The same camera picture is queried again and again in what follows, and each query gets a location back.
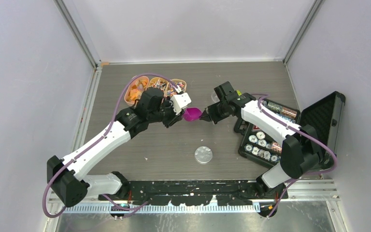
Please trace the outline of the magenta plastic scoop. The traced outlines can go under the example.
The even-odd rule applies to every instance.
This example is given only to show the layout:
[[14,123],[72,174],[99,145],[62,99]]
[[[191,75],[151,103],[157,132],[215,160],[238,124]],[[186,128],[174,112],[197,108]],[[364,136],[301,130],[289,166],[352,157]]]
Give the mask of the magenta plastic scoop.
[[191,122],[199,120],[202,115],[202,111],[199,108],[191,107],[184,110],[183,119]]

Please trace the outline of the clear plastic jar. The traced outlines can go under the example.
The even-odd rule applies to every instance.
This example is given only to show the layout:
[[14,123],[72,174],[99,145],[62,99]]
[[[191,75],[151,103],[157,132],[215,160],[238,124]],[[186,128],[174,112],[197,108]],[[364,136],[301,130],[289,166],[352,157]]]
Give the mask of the clear plastic jar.
[[211,99],[214,103],[220,102],[220,98],[215,91],[211,94]]

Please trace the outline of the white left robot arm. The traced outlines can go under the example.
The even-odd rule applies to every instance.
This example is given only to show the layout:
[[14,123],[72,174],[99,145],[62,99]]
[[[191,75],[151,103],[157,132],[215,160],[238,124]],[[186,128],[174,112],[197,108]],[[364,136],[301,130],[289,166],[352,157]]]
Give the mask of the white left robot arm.
[[127,180],[119,172],[89,175],[90,170],[117,147],[161,122],[169,128],[182,119],[191,103],[181,91],[166,97],[158,88],[144,91],[134,105],[120,110],[106,128],[76,151],[47,161],[47,182],[65,207],[77,205],[87,196],[110,194],[117,200],[128,196]]

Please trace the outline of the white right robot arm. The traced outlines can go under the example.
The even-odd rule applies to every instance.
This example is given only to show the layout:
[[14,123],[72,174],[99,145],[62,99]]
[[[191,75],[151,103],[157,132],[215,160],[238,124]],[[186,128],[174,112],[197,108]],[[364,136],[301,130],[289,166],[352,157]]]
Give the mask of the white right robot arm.
[[238,94],[230,82],[214,88],[219,102],[207,106],[200,120],[213,122],[236,116],[258,126],[282,147],[280,162],[257,178],[257,194],[269,198],[276,186],[298,179],[323,159],[322,143],[316,130],[282,119],[266,109],[260,100],[249,93]]

